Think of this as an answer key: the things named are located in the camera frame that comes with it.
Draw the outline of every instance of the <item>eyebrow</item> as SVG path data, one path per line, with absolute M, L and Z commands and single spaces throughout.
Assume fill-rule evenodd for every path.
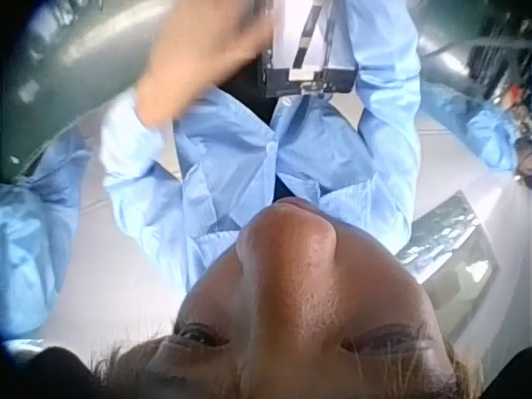
M 186 377 L 168 376 L 144 370 L 143 379 L 150 389 L 150 397 L 157 399 L 175 398 L 176 395 L 190 393 L 192 389 L 190 380 Z

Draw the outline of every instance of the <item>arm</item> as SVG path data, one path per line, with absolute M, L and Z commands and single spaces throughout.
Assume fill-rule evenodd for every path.
M 421 84 L 421 111 L 448 129 L 493 170 L 515 170 L 518 132 L 498 106 L 471 99 L 451 88 Z
M 360 67 L 356 90 L 365 107 L 358 132 L 375 170 L 367 231 L 395 253 L 411 235 L 421 158 L 414 127 L 420 102 L 417 32 L 405 0 L 347 0 L 346 6 Z
M 106 187 L 120 229 L 134 238 L 178 292 L 184 290 L 173 254 L 185 251 L 181 183 L 155 159 L 163 140 L 135 114 L 135 91 L 120 95 L 108 111 L 101 132 L 101 162 Z
M 44 152 L 31 178 L 0 185 L 0 333 L 7 338 L 39 328 L 53 310 L 90 156 L 74 128 Z

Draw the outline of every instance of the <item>gray pipe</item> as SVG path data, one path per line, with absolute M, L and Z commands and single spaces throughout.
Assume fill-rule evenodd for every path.
M 139 78 L 173 0 L 54 0 L 2 68 L 2 180 Z

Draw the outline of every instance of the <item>person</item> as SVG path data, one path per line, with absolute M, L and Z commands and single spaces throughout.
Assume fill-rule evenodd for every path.
M 76 126 L 15 184 L 0 184 L 0 335 L 28 336 L 50 315 L 76 236 L 91 152 Z
M 123 397 L 460 397 L 465 368 L 393 256 L 410 238 L 420 148 L 405 1 L 345 2 L 354 130 L 330 96 L 253 94 L 271 36 L 239 2 L 180 0 L 136 89 L 102 127 L 120 228 L 175 290 L 168 337 L 99 368 Z M 174 120 L 182 181 L 156 162 Z
M 520 136 L 509 109 L 515 101 L 503 96 L 502 106 L 469 98 L 445 85 L 421 83 L 421 106 L 492 170 L 532 177 L 532 141 Z

